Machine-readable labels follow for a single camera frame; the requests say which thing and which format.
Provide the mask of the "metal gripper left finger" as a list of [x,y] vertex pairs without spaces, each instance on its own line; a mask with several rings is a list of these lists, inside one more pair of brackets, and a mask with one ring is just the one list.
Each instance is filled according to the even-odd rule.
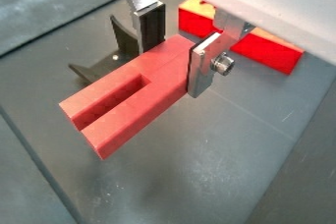
[[126,0],[135,30],[138,52],[143,53],[165,40],[165,4],[158,0]]

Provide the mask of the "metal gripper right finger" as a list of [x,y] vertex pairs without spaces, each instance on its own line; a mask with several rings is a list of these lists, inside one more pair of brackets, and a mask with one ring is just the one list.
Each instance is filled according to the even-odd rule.
[[234,61],[227,57],[229,47],[254,28],[221,9],[214,10],[211,32],[189,50],[186,92],[197,98],[211,84],[214,74],[226,76]]

